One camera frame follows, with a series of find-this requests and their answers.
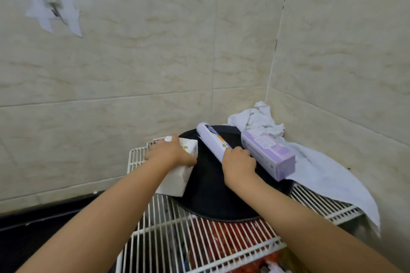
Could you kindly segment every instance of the beige marble tile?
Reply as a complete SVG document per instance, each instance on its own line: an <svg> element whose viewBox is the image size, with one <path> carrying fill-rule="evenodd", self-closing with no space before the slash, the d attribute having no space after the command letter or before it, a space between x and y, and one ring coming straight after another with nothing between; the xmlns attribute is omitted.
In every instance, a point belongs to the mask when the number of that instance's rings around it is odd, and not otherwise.
<svg viewBox="0 0 410 273"><path fill-rule="evenodd" d="M286 0L270 85L410 144L409 0Z"/></svg>
<svg viewBox="0 0 410 273"><path fill-rule="evenodd" d="M7 200L0 200L0 214L11 213L16 210L29 208L32 206L40 205L35 194L28 196L21 196L18 198L11 198Z"/></svg>
<svg viewBox="0 0 410 273"><path fill-rule="evenodd" d="M260 100L264 101L265 87L236 87L214 89L212 95L212 124L224 124L230 115L252 108Z"/></svg>
<svg viewBox="0 0 410 273"><path fill-rule="evenodd" d="M0 201L32 193L33 189L0 140Z"/></svg>
<svg viewBox="0 0 410 273"><path fill-rule="evenodd" d="M215 0L74 0L83 38L0 2L0 105L212 88Z"/></svg>
<svg viewBox="0 0 410 273"><path fill-rule="evenodd" d="M214 88L267 83L284 0L217 0Z"/></svg>
<svg viewBox="0 0 410 273"><path fill-rule="evenodd" d="M212 91L0 108L0 134L35 192L123 175L129 150L207 120Z"/></svg>
<svg viewBox="0 0 410 273"><path fill-rule="evenodd" d="M385 255L403 261L410 250L410 148L271 87L266 103L274 120L284 123L288 141L323 152L351 168L379 207L382 241L373 245L402 246L395 249L396 258L392 251Z"/></svg>
<svg viewBox="0 0 410 273"><path fill-rule="evenodd" d="M40 201L40 204L47 204L56 201L62 201L68 198L75 198L76 196L81 196L84 194L104 191L112 187L122 177L124 176L93 181L91 183L78 184L68 188L41 192L37 194L37 198Z"/></svg>

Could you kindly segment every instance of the black pan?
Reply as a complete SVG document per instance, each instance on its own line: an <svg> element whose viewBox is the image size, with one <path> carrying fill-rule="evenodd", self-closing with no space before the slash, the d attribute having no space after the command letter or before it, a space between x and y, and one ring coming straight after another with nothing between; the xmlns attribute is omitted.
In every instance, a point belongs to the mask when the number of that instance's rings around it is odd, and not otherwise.
<svg viewBox="0 0 410 273"><path fill-rule="evenodd" d="M241 132L236 127L212 127L232 148L242 147ZM225 186L221 163L199 139L196 129L187 131L180 137L198 140L198 162L192 170L184 195L174 197L175 202L197 216L215 221L239 222L258 218L257 212ZM277 182L259 163L255 171L267 184L290 195L292 180Z"/></svg>

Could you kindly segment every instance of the wire rack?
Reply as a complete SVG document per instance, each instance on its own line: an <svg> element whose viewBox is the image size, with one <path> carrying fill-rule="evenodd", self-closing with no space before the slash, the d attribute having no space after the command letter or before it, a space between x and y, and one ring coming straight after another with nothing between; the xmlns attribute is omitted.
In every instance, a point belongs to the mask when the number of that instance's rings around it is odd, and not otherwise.
<svg viewBox="0 0 410 273"><path fill-rule="evenodd" d="M144 162L146 147L132 149L127 173ZM364 213L295 184L291 198L336 225ZM117 258L116 273L229 272L283 249L286 244L263 219L221 223L197 217L171 197L155 194Z"/></svg>

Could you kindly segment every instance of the forearm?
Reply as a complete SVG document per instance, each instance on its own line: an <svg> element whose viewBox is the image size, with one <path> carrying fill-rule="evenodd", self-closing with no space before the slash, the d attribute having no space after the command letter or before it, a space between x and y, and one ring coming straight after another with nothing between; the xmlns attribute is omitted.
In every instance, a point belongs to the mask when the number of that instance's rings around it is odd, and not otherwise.
<svg viewBox="0 0 410 273"><path fill-rule="evenodd" d="M172 167L172 158L164 156L126 175L72 218L18 273L107 272Z"/></svg>
<svg viewBox="0 0 410 273"><path fill-rule="evenodd" d="M314 273L400 272L364 243L257 176L235 184L233 191L274 228Z"/></svg>

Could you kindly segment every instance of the person's left arm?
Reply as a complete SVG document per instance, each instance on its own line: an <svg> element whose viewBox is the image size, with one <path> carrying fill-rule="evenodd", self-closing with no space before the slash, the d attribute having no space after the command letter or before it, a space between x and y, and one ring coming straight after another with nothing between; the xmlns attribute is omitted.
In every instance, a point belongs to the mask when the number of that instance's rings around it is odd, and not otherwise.
<svg viewBox="0 0 410 273"><path fill-rule="evenodd" d="M144 164L75 215L17 273L106 273L167 173L196 163L178 136L157 142L145 158Z"/></svg>

